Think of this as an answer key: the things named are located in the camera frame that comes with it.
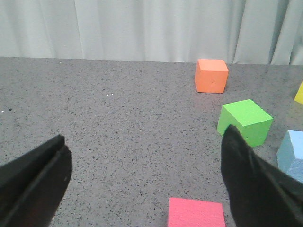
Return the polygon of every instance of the curtain fold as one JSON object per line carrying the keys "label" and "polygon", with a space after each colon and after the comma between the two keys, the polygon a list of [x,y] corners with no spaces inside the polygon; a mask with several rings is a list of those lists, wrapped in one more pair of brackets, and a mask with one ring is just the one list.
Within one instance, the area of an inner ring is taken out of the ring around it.
{"label": "curtain fold", "polygon": [[301,0],[0,0],[0,56],[303,65]]}

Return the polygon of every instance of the green cube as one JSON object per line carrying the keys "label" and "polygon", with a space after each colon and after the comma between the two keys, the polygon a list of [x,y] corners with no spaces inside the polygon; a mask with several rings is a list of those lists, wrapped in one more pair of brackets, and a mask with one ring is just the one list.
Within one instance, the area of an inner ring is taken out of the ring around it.
{"label": "green cube", "polygon": [[232,124],[238,128],[251,147],[262,145],[273,118],[251,99],[224,104],[221,109],[217,130],[223,135]]}

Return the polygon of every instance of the gray speckled table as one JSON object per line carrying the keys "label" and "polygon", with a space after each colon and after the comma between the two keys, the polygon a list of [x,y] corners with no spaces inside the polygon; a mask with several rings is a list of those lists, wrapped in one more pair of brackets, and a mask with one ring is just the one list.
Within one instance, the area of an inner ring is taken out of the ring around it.
{"label": "gray speckled table", "polygon": [[52,227],[165,227],[169,197],[221,202],[234,227],[221,106],[252,98],[274,117],[255,151],[276,166],[286,130],[303,130],[303,67],[228,67],[225,93],[204,94],[194,63],[0,58],[0,165],[66,137],[73,174]]}

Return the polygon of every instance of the foam block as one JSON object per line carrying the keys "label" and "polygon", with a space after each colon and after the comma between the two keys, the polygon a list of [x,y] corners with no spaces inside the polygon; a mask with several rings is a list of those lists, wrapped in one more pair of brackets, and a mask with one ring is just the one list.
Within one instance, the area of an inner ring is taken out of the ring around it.
{"label": "foam block", "polygon": [[300,86],[300,88],[298,90],[298,93],[295,96],[294,100],[296,102],[299,102],[299,103],[303,104],[303,81],[302,81],[302,84],[301,84],[301,86]]}
{"label": "foam block", "polygon": [[303,183],[303,131],[286,132],[277,159],[282,172]]}
{"label": "foam block", "polygon": [[225,227],[223,206],[217,202],[169,199],[168,227]]}
{"label": "foam block", "polygon": [[199,59],[196,67],[197,92],[223,93],[228,78],[224,60]]}
{"label": "foam block", "polygon": [[217,130],[223,135],[232,124],[238,128],[251,147],[262,145],[267,137],[273,118],[251,99],[224,104]]}

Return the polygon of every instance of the pink cube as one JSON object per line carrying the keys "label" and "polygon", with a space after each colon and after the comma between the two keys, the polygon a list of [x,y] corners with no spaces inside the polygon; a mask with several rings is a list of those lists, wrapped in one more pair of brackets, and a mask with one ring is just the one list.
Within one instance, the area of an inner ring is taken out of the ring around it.
{"label": "pink cube", "polygon": [[217,202],[169,199],[168,227],[226,227],[223,206]]}

